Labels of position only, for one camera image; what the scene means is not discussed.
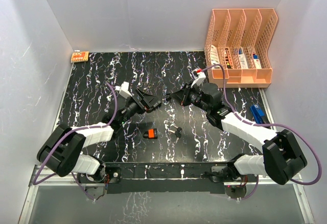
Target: purple cable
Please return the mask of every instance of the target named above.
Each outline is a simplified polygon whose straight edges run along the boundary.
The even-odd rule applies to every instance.
[[[84,126],[84,127],[80,127],[80,128],[75,128],[75,129],[72,129],[71,131],[69,131],[68,133],[66,133],[56,144],[55,144],[55,146],[52,148],[52,150],[50,151],[50,153],[49,153],[49,155],[45,158],[45,160],[43,161],[43,163],[41,164],[41,166],[40,166],[40,168],[39,168],[39,170],[37,171],[37,173],[36,173],[36,175],[35,175],[35,177],[34,177],[34,179],[33,179],[33,185],[38,185],[38,184],[40,184],[40,183],[42,183],[42,182],[44,182],[44,181],[46,181],[47,179],[49,179],[50,177],[52,177],[52,176],[54,176],[54,175],[56,175],[55,173],[54,174],[51,174],[51,175],[48,175],[47,177],[45,177],[45,178],[43,178],[43,179],[41,179],[41,180],[39,180],[38,182],[37,182],[37,179],[38,179],[38,177],[40,176],[40,174],[41,174],[41,171],[43,170],[43,168],[45,167],[45,165],[46,165],[46,163],[49,161],[49,159],[50,159],[50,157],[52,156],[52,154],[54,153],[54,151],[57,149],[57,147],[67,138],[67,136],[69,136],[71,133],[73,133],[73,132],[76,132],[76,131],[80,131],[80,130],[84,130],[84,129],[89,129],[89,128],[103,128],[103,127],[108,127],[111,123],[112,123],[112,121],[114,120],[114,118],[115,118],[115,116],[116,116],[116,113],[117,113],[117,96],[116,96],[116,94],[115,94],[115,92],[114,92],[114,89],[113,89],[113,87],[109,84],[109,83],[107,83],[106,82],[106,84],[108,85],[108,87],[111,89],[111,91],[112,91],[112,94],[113,94],[113,98],[114,98],[114,112],[113,112],[113,116],[112,116],[112,118],[110,119],[110,121],[105,125],[105,126],[101,126],[101,125],[94,125],[94,126]],[[77,181],[77,179],[75,178],[75,176],[74,176],[74,179],[75,179],[75,181],[76,181],[76,183],[78,184],[78,185],[80,185],[79,184],[79,182]]]
[[[74,175],[74,173],[72,173],[72,176],[73,176],[73,178],[74,178],[74,180],[75,180],[75,182],[77,183],[77,185],[81,188],[81,190],[85,193],[85,195],[89,198],[89,199],[91,199],[92,201],[95,201],[96,199],[94,198],[94,197],[92,197],[85,189],[84,189],[84,187],[78,182],[78,180],[77,180],[77,178],[76,178],[76,176]]]
[[[247,121],[242,120],[242,117],[239,116],[239,115],[236,113],[235,108],[230,104],[230,102],[229,102],[228,99],[227,99],[227,95],[226,95],[226,87],[225,87],[225,70],[224,70],[224,67],[223,67],[221,64],[214,64],[214,65],[212,65],[212,66],[209,66],[209,67],[207,67],[207,68],[204,68],[204,69],[201,70],[201,71],[202,71],[202,72],[205,72],[205,71],[207,71],[207,70],[209,70],[209,69],[211,69],[212,67],[215,67],[215,66],[219,66],[219,67],[222,69],[222,71],[223,71],[223,90],[224,90],[224,98],[225,98],[226,103],[230,106],[231,110],[233,111],[233,113],[235,114],[235,116],[236,116],[240,121],[242,121],[243,123],[246,123],[246,124],[248,124],[248,125],[252,125],[251,122],[247,122]],[[317,165],[318,165],[318,175],[317,175],[317,177],[316,177],[313,181],[311,181],[311,182],[299,182],[299,181],[297,181],[297,180],[293,180],[293,179],[291,179],[291,181],[292,181],[292,182],[295,182],[295,183],[298,183],[298,184],[300,184],[300,185],[309,186],[309,185],[316,184],[316,183],[320,180],[321,175],[322,175],[322,165],[321,165],[321,161],[320,161],[320,159],[319,159],[319,157],[318,157],[316,151],[315,151],[314,148],[312,147],[312,145],[311,145],[308,141],[306,141],[306,139],[303,138],[303,137],[302,137],[302,136],[301,136],[297,131],[295,131],[294,129],[290,128],[290,127],[287,126],[287,125],[279,124],[279,123],[265,123],[265,124],[257,124],[257,123],[255,123],[254,126],[256,126],[256,127],[266,127],[266,126],[282,127],[282,128],[285,128],[285,129],[287,129],[287,130],[293,132],[294,134],[296,134],[296,135],[297,135],[297,136],[298,136],[298,137],[299,137],[299,138],[300,138],[300,139],[301,139],[301,140],[302,140],[302,141],[307,145],[307,147],[311,150],[313,156],[315,157],[315,159],[316,159],[316,161],[317,161]]]
[[[247,195],[246,197],[242,198],[242,200],[246,200],[247,198],[251,197],[254,194],[254,192],[256,191],[256,188],[258,187],[258,185],[259,185],[259,176],[257,175],[256,176],[256,183],[255,183],[254,189],[252,190],[252,192],[249,195]]]

